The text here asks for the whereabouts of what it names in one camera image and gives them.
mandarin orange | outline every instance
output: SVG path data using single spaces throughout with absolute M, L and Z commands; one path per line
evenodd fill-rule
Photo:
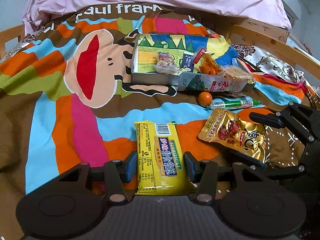
M 212 96 L 209 92 L 201 92 L 198 95 L 198 103 L 202 107 L 207 107 L 212 103 Z

yellow biscuit package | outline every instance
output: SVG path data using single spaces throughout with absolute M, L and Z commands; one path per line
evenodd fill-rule
M 198 138 L 218 142 L 265 163 L 265 128 L 263 124 L 242 121 L 239 115 L 216 108 Z
M 173 123 L 135 122 L 138 148 L 137 195 L 186 195 L 190 183 Z

barcode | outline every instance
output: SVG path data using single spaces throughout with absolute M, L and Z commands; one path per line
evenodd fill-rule
M 224 103 L 223 102 L 212 102 L 211 105 L 212 106 L 223 106 Z
M 252 100 L 242 100 L 241 104 L 243 106 L 252 106 Z
M 171 135 L 169 125 L 155 123 L 157 135 Z

snack package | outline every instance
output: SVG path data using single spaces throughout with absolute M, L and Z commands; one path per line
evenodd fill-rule
M 199 139 L 218 142 L 265 163 L 265 127 L 240 120 L 239 115 L 216 108 L 200 131 Z
M 181 62 L 180 70 L 182 72 L 193 72 L 194 64 L 192 62 L 193 54 L 189 52 L 184 52 Z
M 247 82 L 255 82 L 255 79 L 250 73 L 245 72 L 236 66 L 223 66 L 221 67 L 221 69 L 222 73 L 220 74 L 220 76 L 223 76 L 225 78 L 234 78 L 239 81 L 246 80 Z
M 193 54 L 192 62 L 198 64 L 200 72 L 209 75 L 218 75 L 221 72 L 221 68 L 212 58 L 212 55 L 203 47 L 200 46 Z
M 178 91 L 198 90 L 208 92 L 239 92 L 247 84 L 247 80 L 225 78 L 202 73 L 182 72 L 178 81 Z
M 137 195 L 185 195 L 189 181 L 173 123 L 135 122 L 138 147 Z
M 241 93 L 232 93 L 232 92 L 216 92 L 214 94 L 215 98 L 244 98 L 246 95 Z
M 179 69 L 174 64 L 173 58 L 168 52 L 158 52 L 157 53 L 158 62 L 156 65 L 153 65 L 157 73 L 163 74 L 175 74 L 179 72 Z

paul frank blanket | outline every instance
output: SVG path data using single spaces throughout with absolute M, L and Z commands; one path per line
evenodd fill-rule
M 46 25 L 0 64 L 0 233 L 6 240 L 23 235 L 15 218 L 23 195 L 80 162 L 102 166 L 136 150 L 133 122 L 175 121 L 183 152 L 224 163 L 221 146 L 197 138 L 210 111 L 197 104 L 196 96 L 177 93 L 171 86 L 131 84 L 138 33 L 217 39 L 210 52 L 219 52 L 217 61 L 230 65 L 238 55 L 192 16 L 156 4 L 91 6 L 59 26 Z M 266 107 L 281 110 L 289 101 L 309 105 L 298 86 L 267 75 L 256 79 L 246 99 L 258 99 L 261 105 L 235 111 L 242 120 L 249 121 L 252 110 L 266 114 Z M 267 128 L 266 136 L 267 162 L 280 167 L 298 163 L 303 146 L 292 133 Z M 136 186 L 136 178 L 126 185 Z M 221 185 L 219 194 L 227 189 Z

